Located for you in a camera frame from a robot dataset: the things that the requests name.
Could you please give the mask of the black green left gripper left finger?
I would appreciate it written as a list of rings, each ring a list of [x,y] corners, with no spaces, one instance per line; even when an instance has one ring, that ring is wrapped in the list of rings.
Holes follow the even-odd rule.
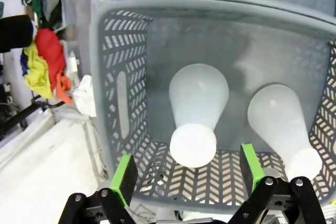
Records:
[[[71,194],[59,223],[135,223],[127,208],[130,206],[138,180],[138,169],[132,154],[124,154],[109,187],[91,196]]]

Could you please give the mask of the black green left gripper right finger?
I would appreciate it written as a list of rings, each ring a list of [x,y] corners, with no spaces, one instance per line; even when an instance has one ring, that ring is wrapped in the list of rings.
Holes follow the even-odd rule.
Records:
[[[265,175],[251,144],[242,144],[239,167],[248,199],[231,223],[262,223],[269,211],[279,211],[287,223],[326,223],[310,180],[304,176],[290,182]]]

